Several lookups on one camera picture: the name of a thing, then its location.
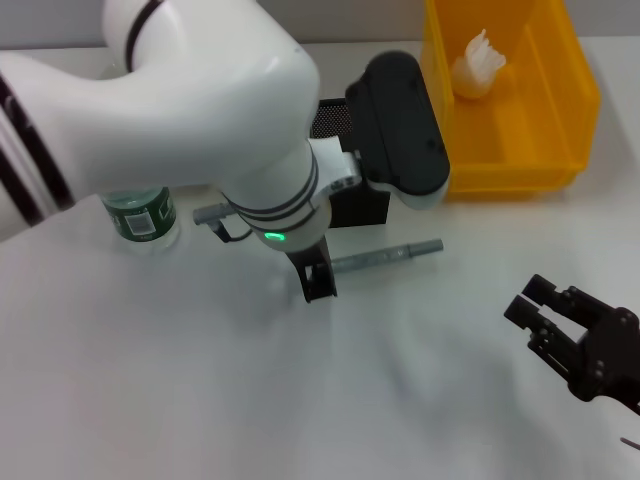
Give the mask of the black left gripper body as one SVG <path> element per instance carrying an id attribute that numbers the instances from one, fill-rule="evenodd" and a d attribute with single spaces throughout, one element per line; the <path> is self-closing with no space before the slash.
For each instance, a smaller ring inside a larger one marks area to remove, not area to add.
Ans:
<path id="1" fill-rule="evenodd" d="M 287 253 L 287 257 L 298 273 L 305 273 L 308 268 L 331 269 L 331 258 L 325 236 L 306 249 Z"/>

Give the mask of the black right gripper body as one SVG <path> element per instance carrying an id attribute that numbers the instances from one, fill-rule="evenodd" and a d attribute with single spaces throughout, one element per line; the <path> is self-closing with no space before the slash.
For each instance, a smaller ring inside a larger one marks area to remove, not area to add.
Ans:
<path id="1" fill-rule="evenodd" d="M 639 318 L 613 308 L 591 325 L 578 342 L 577 373 L 570 392 L 590 402 L 608 397 L 639 414 Z"/>

